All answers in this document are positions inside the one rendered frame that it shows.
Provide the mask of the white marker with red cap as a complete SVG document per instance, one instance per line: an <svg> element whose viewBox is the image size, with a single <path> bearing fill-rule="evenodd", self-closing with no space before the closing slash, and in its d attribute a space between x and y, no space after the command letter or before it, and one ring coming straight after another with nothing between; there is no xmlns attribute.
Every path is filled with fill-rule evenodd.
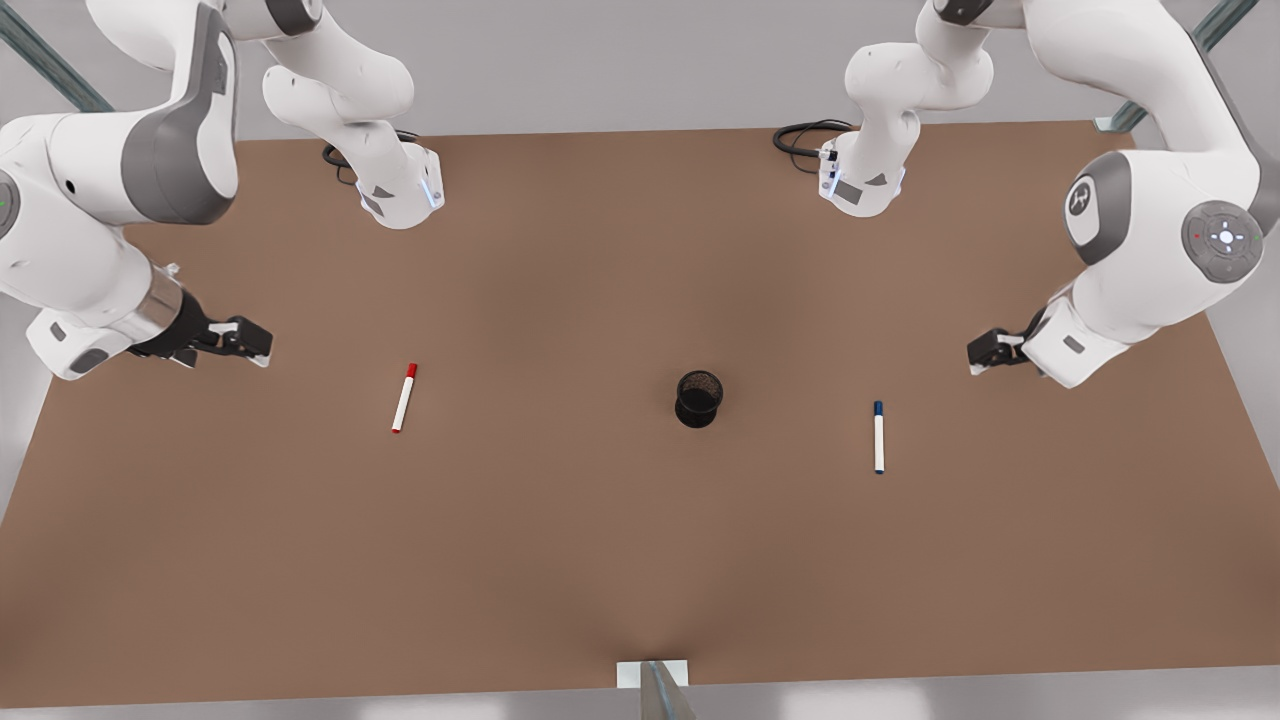
<svg viewBox="0 0 1280 720"><path fill-rule="evenodd" d="M411 363L404 374L404 380L399 392L396 414L390 424L390 432L393 434L399 434L403 430L404 418L410 406L410 400L413 392L413 384L416 379L419 365L417 363Z"/></svg>

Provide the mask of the silver frame post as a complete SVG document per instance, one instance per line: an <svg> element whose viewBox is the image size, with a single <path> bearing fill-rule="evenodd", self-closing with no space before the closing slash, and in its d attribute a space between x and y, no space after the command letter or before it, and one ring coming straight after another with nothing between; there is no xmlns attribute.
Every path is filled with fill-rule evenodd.
<svg viewBox="0 0 1280 720"><path fill-rule="evenodd" d="M687 660L623 661L614 667L620 689L639 689L639 720L698 720L685 694Z"/></svg>
<svg viewBox="0 0 1280 720"><path fill-rule="evenodd" d="M1261 0L1216 0L1215 5L1190 29L1197 47L1204 53L1212 51L1238 24L1240 24ZM1110 117L1093 119L1093 127L1103 135L1128 135L1134 131L1149 113L1125 101Z"/></svg>
<svg viewBox="0 0 1280 720"><path fill-rule="evenodd" d="M77 72L6 0L0 0L0 40L78 111L113 105Z"/></svg>

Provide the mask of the black mesh pen cup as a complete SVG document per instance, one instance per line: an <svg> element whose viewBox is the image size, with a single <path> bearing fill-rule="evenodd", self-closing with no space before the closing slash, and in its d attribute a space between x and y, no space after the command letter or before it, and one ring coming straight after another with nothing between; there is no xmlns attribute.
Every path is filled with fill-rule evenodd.
<svg viewBox="0 0 1280 720"><path fill-rule="evenodd" d="M705 428L714 421L723 397L724 388L717 375L689 372L677 383L675 414L687 428Z"/></svg>

